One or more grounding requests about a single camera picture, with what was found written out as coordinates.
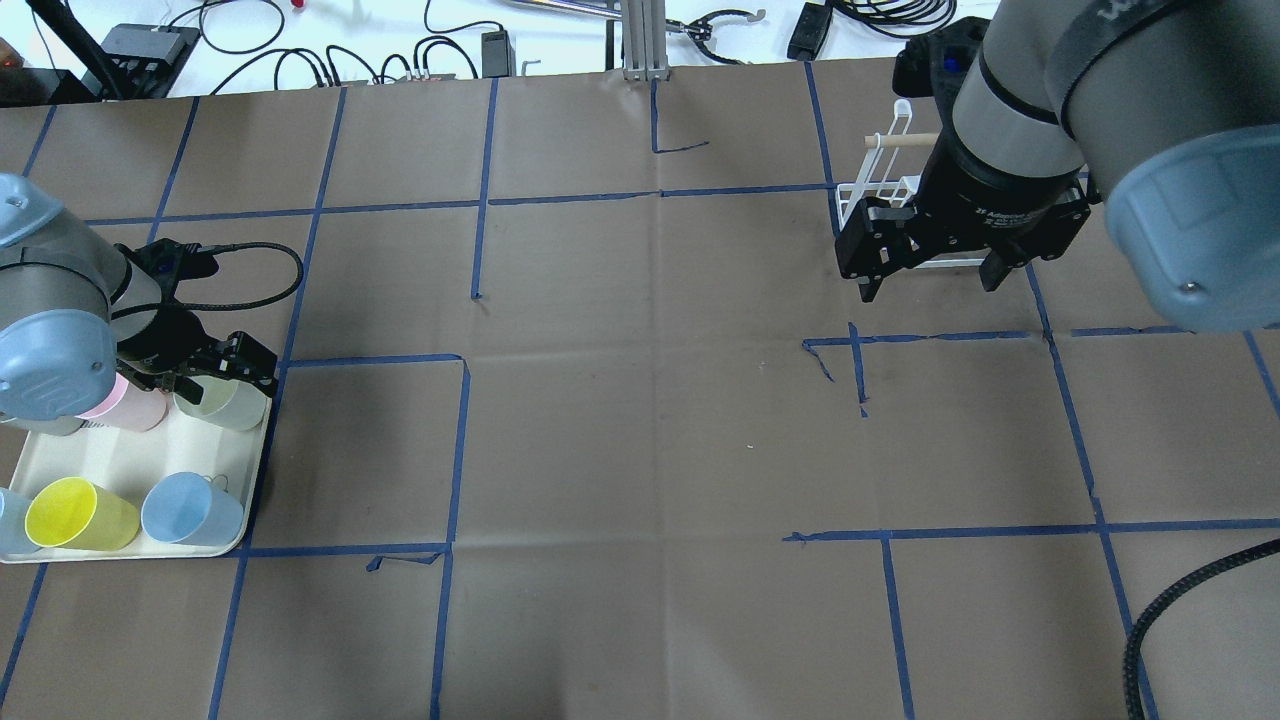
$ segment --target white floor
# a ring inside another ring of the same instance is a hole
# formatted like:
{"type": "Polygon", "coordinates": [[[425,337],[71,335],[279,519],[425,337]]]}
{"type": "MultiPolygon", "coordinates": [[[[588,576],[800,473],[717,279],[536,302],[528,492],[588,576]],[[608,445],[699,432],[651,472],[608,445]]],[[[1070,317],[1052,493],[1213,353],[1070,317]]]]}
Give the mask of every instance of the white floor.
{"type": "MultiPolygon", "coordinates": [[[[428,35],[422,27],[422,3],[417,0],[306,0],[301,10],[293,9],[287,0],[274,1],[284,9],[285,24],[284,32],[269,47],[310,47],[324,53],[326,45],[335,44],[358,53],[378,68],[392,53],[408,55],[413,42],[428,35]]],[[[998,4],[998,0],[960,0],[957,17],[989,18],[998,4]]],[[[119,23],[161,23],[197,5],[196,0],[70,0],[77,18],[99,40],[119,23]]],[[[667,15],[687,22],[726,8],[764,9],[767,15],[759,24],[722,24],[716,31],[713,49],[717,53],[750,63],[786,60],[787,41],[800,13],[799,0],[668,0],[667,15]]],[[[495,19],[507,26],[516,46],[517,64],[530,63],[527,74],[604,69],[604,23],[600,20],[521,8],[503,0],[433,1],[433,27],[453,27],[475,19],[495,19]]],[[[195,22],[196,17],[192,14],[180,24],[195,22]]],[[[242,0],[212,9],[205,27],[220,46],[246,49],[269,38],[278,23],[278,15],[270,8],[242,0]]],[[[481,32],[483,29],[471,29],[456,36],[477,64],[481,32]]],[[[28,65],[50,65],[23,0],[0,1],[0,36],[18,49],[28,65]]],[[[56,67],[69,68],[77,74],[83,72],[83,65],[47,28],[45,37],[56,67]]],[[[672,65],[710,63],[686,38],[668,38],[672,65]]],[[[837,14],[820,59],[890,56],[901,46],[901,41],[879,36],[837,14]]],[[[225,55],[201,42],[172,95],[205,95],[251,56],[225,55]]],[[[337,58],[342,79],[369,76],[355,60],[340,54],[337,58]]],[[[467,73],[462,59],[444,49],[433,53],[431,60],[433,72],[460,76],[467,73]]],[[[270,90],[274,67],[274,58],[256,63],[228,85],[224,92],[270,90]]],[[[285,63],[280,74],[282,87],[311,85],[311,70],[305,63],[297,59],[285,63]]]]}

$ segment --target braided black cable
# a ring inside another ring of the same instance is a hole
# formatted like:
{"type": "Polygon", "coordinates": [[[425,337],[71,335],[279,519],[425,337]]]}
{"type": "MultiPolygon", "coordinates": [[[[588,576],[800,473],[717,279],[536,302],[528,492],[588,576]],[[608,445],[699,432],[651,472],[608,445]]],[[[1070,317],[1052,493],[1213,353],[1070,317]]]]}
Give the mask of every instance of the braided black cable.
{"type": "Polygon", "coordinates": [[[1169,606],[1178,598],[1183,597],[1204,580],[1221,575],[1228,570],[1234,570],[1240,565],[1253,562],[1254,560],[1262,560],[1263,557],[1268,557],[1277,552],[1280,552],[1280,538],[1228,555],[1221,560],[1215,560],[1198,570],[1188,573],[1183,577],[1183,579],[1169,585],[1165,592],[1156,596],[1156,600],[1151,601],[1151,605],[1142,611],[1142,615],[1139,615],[1138,620],[1133,624],[1133,629],[1129,630],[1129,639],[1125,641],[1124,646],[1124,705],[1129,714],[1129,720],[1147,719],[1147,715],[1142,708],[1142,692],[1138,687],[1138,666],[1142,662],[1142,641],[1147,637],[1147,630],[1151,629],[1152,623],[1155,623],[1156,619],[1165,612],[1165,610],[1169,610],[1169,606]]]}

